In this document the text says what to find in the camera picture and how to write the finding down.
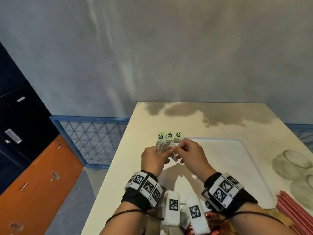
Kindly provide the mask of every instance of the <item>white tray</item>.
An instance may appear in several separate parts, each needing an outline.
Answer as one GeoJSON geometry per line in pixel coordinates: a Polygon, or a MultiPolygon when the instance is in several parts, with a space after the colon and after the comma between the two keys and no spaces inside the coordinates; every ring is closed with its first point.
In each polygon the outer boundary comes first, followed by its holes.
{"type": "MultiPolygon", "coordinates": [[[[211,166],[218,172],[228,172],[236,180],[244,185],[245,189],[252,194],[259,205],[264,209],[274,208],[276,198],[269,190],[265,180],[260,174],[252,157],[244,144],[237,139],[226,138],[190,138],[203,147],[205,155],[211,166]]],[[[174,162],[164,166],[159,177],[159,183],[167,190],[175,190],[180,194],[180,201],[197,195],[201,199],[203,183],[192,175],[183,164],[174,162]]]]}

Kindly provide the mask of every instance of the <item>white table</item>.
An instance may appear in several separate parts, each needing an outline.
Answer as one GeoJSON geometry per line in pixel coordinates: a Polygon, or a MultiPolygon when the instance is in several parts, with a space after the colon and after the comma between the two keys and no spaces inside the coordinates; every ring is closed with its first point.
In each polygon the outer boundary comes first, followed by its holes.
{"type": "Polygon", "coordinates": [[[155,145],[160,131],[241,140],[273,194],[284,190],[291,195],[290,182],[272,169],[276,155],[291,149],[313,161],[313,154],[265,104],[138,102],[82,235],[100,233],[119,206],[125,184],[140,170],[141,153],[155,145]]]}

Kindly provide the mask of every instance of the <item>gray wall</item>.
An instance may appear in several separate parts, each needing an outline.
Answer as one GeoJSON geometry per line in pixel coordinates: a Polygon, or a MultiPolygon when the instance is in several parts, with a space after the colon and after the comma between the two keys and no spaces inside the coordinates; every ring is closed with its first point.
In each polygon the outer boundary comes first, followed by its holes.
{"type": "Polygon", "coordinates": [[[0,0],[0,41],[55,115],[265,102],[313,123],[313,0],[0,0]]]}

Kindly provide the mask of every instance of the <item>orange cabinet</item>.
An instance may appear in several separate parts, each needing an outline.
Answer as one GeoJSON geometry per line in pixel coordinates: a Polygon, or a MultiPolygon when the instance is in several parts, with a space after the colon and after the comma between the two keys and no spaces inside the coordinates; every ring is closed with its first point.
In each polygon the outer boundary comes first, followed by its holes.
{"type": "Polygon", "coordinates": [[[44,235],[83,168],[59,135],[0,196],[0,234],[44,235]]]}

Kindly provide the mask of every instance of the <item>clear glass jar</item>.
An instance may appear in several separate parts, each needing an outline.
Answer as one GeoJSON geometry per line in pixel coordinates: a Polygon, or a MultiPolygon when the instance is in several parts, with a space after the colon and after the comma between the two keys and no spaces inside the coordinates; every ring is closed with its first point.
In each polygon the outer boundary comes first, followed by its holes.
{"type": "Polygon", "coordinates": [[[293,181],[290,191],[303,207],[313,210],[313,175],[293,181]]]}
{"type": "Polygon", "coordinates": [[[272,160],[274,171],[286,180],[296,180],[310,173],[312,162],[304,155],[286,150],[272,160]]]}

